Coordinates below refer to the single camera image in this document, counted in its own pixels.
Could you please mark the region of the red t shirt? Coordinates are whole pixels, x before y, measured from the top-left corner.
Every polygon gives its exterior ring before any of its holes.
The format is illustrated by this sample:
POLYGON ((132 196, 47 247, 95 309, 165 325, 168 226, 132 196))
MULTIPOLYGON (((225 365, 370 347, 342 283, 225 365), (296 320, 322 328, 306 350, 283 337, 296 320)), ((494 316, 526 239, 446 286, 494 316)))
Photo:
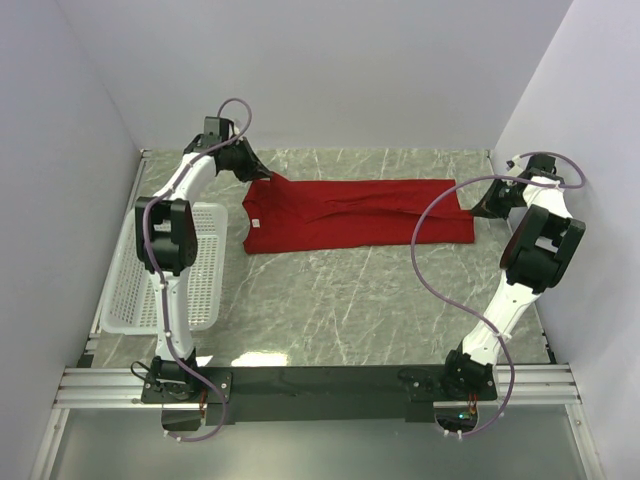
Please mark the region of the red t shirt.
POLYGON ((293 181, 274 174, 243 200, 248 254, 408 245, 427 206, 453 179, 293 181))

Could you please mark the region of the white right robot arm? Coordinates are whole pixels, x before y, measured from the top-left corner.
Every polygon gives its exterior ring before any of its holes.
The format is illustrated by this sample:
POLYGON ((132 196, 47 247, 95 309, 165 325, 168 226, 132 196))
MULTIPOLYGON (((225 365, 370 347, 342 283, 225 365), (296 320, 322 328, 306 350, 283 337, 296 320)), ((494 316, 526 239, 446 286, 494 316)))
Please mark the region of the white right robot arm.
POLYGON ((499 285, 483 318, 445 360, 439 374, 444 395, 456 400, 491 397, 501 344, 542 293, 564 276, 586 232, 564 200, 564 179, 557 174, 558 154, 527 153, 509 163, 506 179, 495 179, 471 215, 506 219, 514 208, 526 212, 500 259, 499 285))

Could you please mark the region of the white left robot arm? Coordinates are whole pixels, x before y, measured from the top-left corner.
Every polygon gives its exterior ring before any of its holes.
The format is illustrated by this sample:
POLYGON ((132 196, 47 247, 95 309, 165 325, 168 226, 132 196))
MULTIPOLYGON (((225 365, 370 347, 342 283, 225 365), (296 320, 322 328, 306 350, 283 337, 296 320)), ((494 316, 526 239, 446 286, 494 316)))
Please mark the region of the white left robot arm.
POLYGON ((151 279, 157 316, 156 353, 144 380, 145 402, 200 400, 210 389, 196 361, 187 293, 198 255, 193 205, 221 171, 232 172, 241 182, 272 176, 234 121, 209 116, 165 186, 152 196, 139 197, 134 205, 137 257, 151 279))

